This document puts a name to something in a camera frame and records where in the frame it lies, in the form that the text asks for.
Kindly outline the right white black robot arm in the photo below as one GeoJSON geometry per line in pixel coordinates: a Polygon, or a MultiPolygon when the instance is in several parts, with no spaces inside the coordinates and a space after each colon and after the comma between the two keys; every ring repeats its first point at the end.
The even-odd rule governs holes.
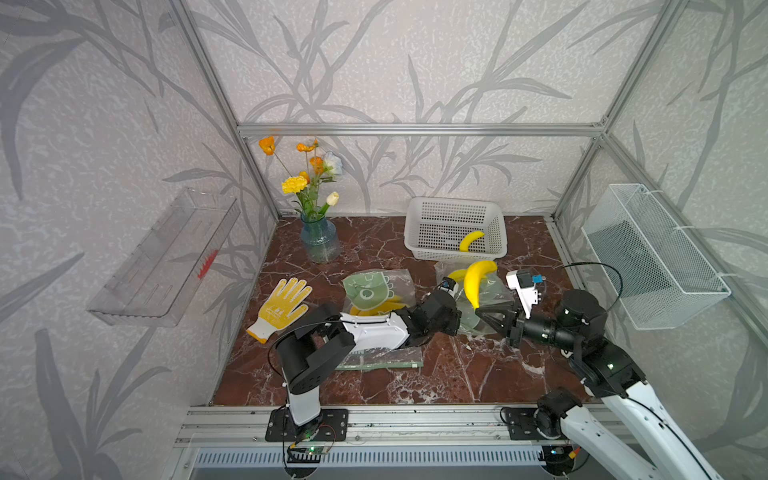
{"type": "Polygon", "coordinates": [[[475,314],[511,345],[523,340],[569,353],[585,391],[599,399],[644,450],[639,455],[559,388],[537,402],[535,424],[547,438],[565,437],[621,479],[717,479],[719,473],[682,432],[642,369],[604,335],[606,310],[585,290],[564,293],[553,318],[533,314],[521,300],[483,306],[468,293],[475,314]]]}

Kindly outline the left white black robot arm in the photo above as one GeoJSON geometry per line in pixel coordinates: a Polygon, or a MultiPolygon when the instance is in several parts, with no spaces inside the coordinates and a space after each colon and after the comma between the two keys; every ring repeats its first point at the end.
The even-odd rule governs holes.
{"type": "Polygon", "coordinates": [[[273,345],[293,423],[303,427],[320,419],[319,387],[348,355],[416,348],[437,333],[456,335],[461,319],[457,291],[456,282],[444,278],[421,302],[382,316],[354,316],[330,303],[303,315],[273,345]]]}

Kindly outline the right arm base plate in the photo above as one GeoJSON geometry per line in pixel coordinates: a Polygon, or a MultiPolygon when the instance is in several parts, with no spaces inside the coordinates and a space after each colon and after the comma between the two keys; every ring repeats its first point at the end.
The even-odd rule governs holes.
{"type": "Polygon", "coordinates": [[[548,414],[537,407],[510,407],[500,409],[500,419],[507,427],[511,440],[558,439],[557,428],[548,414]]]}

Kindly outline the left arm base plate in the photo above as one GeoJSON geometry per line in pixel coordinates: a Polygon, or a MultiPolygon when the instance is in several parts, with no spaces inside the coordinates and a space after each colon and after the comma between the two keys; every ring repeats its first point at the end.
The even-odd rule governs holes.
{"type": "Polygon", "coordinates": [[[344,441],[349,422],[348,409],[322,409],[320,415],[304,425],[297,425],[287,406],[270,413],[266,442],[300,443],[305,441],[344,441]]]}

